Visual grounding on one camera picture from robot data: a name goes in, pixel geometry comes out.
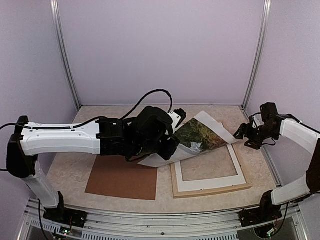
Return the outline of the landscape photo white border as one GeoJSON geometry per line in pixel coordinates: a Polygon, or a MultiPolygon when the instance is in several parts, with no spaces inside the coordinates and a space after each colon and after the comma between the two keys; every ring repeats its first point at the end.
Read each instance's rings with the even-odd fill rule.
{"type": "Polygon", "coordinates": [[[197,157],[238,141],[221,122],[216,121],[205,111],[201,111],[180,126],[174,136],[180,140],[180,144],[169,160],[164,160],[158,154],[153,154],[138,164],[159,168],[197,157]]]}

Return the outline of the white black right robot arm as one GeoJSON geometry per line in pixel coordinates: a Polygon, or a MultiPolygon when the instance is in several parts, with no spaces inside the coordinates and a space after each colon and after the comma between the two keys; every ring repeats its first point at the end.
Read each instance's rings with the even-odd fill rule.
{"type": "Polygon", "coordinates": [[[265,192],[257,208],[239,213],[242,225],[250,226],[280,218],[283,205],[301,202],[320,190],[320,133],[292,115],[276,114],[256,125],[255,118],[243,123],[233,135],[236,139],[247,138],[245,146],[259,150],[265,140],[282,140],[281,146],[269,150],[276,163],[283,185],[265,192]]]}

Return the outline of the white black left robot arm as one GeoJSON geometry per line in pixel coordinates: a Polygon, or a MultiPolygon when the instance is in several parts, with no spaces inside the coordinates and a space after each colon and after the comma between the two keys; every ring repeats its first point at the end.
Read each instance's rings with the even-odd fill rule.
{"type": "Polygon", "coordinates": [[[136,117],[94,117],[79,124],[39,124],[23,115],[13,125],[7,144],[6,169],[22,179],[44,207],[44,217],[66,222],[85,217],[84,211],[65,207],[61,192],[53,189],[38,161],[40,154],[85,153],[121,156],[128,162],[158,155],[168,161],[178,148],[176,129],[186,118],[183,109],[164,111],[147,106],[136,117]]]}

